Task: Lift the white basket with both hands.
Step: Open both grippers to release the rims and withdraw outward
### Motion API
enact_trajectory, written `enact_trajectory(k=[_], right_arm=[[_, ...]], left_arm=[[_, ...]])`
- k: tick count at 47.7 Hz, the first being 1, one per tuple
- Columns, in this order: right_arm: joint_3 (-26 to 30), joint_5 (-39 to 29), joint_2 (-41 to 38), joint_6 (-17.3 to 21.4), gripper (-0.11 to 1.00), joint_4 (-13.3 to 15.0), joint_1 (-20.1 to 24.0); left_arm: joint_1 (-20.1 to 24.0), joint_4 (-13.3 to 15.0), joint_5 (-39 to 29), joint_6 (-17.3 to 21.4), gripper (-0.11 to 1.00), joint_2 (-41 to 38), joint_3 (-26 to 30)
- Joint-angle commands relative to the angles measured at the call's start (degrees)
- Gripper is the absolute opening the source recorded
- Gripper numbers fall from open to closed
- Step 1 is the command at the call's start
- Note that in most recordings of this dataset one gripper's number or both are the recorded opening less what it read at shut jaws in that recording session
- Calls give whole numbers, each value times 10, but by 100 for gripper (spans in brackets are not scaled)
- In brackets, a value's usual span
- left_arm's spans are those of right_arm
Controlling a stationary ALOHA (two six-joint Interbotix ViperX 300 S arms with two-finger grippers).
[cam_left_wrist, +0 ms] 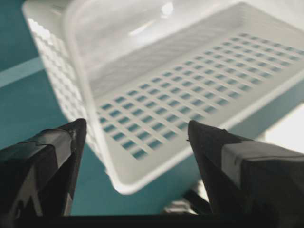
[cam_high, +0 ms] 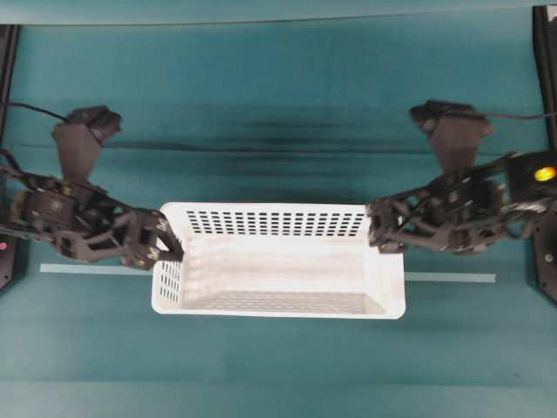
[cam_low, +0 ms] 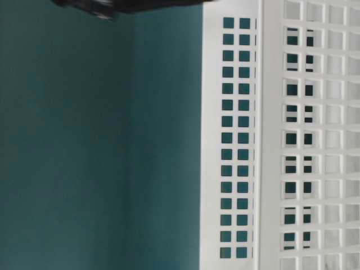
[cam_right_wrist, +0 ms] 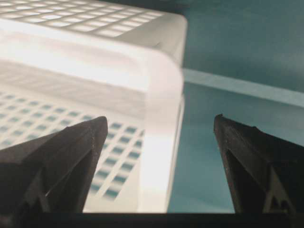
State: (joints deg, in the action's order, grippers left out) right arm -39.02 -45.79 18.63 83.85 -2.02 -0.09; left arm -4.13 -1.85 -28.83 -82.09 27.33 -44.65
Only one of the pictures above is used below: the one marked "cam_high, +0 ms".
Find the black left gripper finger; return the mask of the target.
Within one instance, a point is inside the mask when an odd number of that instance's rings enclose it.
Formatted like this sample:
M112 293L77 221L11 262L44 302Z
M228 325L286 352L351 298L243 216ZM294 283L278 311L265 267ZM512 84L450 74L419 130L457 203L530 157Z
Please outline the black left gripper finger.
M181 262L184 249L165 217L158 217L153 230L157 261Z

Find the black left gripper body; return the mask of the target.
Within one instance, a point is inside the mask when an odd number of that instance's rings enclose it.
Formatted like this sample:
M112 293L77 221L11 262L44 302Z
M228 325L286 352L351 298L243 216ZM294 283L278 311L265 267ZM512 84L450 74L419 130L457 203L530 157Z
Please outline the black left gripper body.
M87 262L119 257L129 267L150 270L164 259L158 246L161 212L128 206L92 188L65 183L54 194L51 244L63 256Z

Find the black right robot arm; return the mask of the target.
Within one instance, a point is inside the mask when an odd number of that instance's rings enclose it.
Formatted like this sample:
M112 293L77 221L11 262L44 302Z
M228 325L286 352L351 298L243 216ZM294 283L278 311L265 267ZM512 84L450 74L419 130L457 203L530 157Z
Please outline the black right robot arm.
M555 206L555 152L511 153L372 200L367 239L384 254L411 246L476 254L501 239L530 237Z

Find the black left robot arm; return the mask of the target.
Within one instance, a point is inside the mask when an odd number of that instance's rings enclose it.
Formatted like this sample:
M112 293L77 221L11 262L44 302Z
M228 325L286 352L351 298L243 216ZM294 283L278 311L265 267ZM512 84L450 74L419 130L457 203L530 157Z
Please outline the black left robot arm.
M64 257L97 262L119 257L123 265L151 270L159 261L180 262L184 249L158 210L129 206L89 183L23 171L5 149L1 176L20 182L1 212L1 233L51 245Z

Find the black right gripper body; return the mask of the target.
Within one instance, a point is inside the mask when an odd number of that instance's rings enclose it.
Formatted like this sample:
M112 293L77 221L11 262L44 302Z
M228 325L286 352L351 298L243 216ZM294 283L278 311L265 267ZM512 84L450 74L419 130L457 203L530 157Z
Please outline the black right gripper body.
M481 176L456 172L428 185L367 204L369 246L383 237L459 255L485 251L506 235L506 186Z

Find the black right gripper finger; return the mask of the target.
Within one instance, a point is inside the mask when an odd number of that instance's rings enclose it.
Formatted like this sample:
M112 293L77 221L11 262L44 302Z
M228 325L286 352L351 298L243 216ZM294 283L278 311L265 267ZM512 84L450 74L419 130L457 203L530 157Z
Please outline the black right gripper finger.
M404 253L407 244L400 239L383 237L376 240L376 247L380 253Z

